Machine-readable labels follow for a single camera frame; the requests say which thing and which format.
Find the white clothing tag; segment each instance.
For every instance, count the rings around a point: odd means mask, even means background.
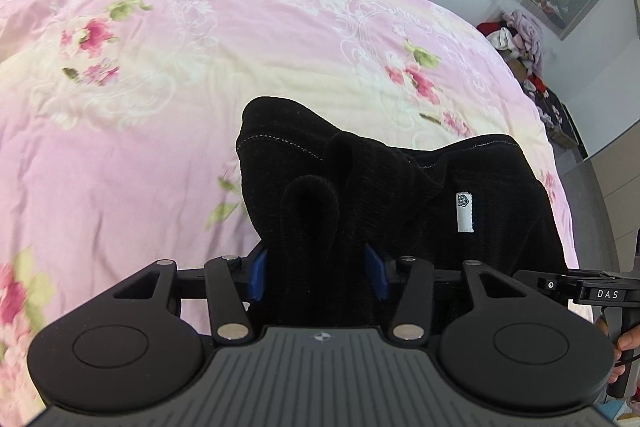
[[[472,196],[468,192],[459,192],[456,194],[456,210],[458,211],[459,232],[474,231],[472,203]]]

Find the stitching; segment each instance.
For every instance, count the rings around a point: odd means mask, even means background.
[[[487,143],[479,143],[479,144],[477,144],[477,145],[474,145],[473,147],[469,147],[469,149],[475,149],[475,148],[477,148],[477,147],[486,147],[487,145],[492,145],[492,144],[494,144],[494,143],[504,143],[504,144],[506,144],[506,145],[511,145],[511,146],[513,146],[513,147],[518,147],[518,148],[520,147],[520,146],[519,146],[518,144],[516,144],[516,143],[506,142],[505,140],[493,140],[493,141],[491,141],[491,142],[487,142]],[[421,168],[422,168],[422,169],[430,169],[431,167],[433,167],[434,165],[436,165],[436,163],[438,163],[438,162],[437,162],[437,160],[436,160],[434,163],[432,163],[431,165],[427,165],[426,167],[421,167]]]
[[[274,140],[276,142],[284,142],[289,145],[292,145],[293,147],[297,147],[300,150],[303,150],[307,154],[310,154],[311,156],[313,156],[316,160],[320,159],[320,156],[312,153],[310,150],[305,149],[304,147],[298,145],[297,143],[290,142],[289,140],[285,140],[284,138],[278,138],[277,136],[270,136],[269,134],[256,134],[255,136],[250,136],[249,138],[245,138],[236,147],[236,152],[240,152],[240,149],[242,148],[242,146],[248,141],[257,140],[257,139],[267,139],[267,140]]]

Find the pink floral bedsheet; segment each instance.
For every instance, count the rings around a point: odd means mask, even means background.
[[[426,0],[0,0],[0,425],[42,409],[33,335],[153,260],[257,241],[234,143],[256,96],[435,149],[507,133],[569,208],[533,103],[473,27]],[[183,317],[206,330],[204,309]]]

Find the finger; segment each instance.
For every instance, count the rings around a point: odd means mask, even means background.
[[[614,367],[613,371],[611,371],[611,375],[609,376],[609,380],[607,380],[607,383],[614,383],[618,379],[618,377],[622,375],[624,372],[625,372],[624,365],[618,365]]]
[[[605,335],[609,334],[609,328],[607,327],[607,323],[602,320],[602,317],[598,317],[598,320],[595,321],[594,325],[602,331]]]
[[[632,330],[627,331],[618,339],[618,349],[622,351],[636,349],[638,346],[640,346],[640,326],[636,326]]]

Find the pile of clothes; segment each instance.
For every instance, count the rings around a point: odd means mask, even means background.
[[[504,12],[499,22],[483,22],[476,26],[505,62],[519,61],[526,77],[519,78],[524,93],[536,104],[540,120],[550,131],[562,129],[562,112],[550,102],[549,90],[542,81],[542,29],[531,16],[520,10]]]
[[[520,10],[504,12],[500,22],[483,22],[477,26],[499,51],[508,51],[505,60],[519,59],[529,75],[542,77],[542,28],[532,17]]]

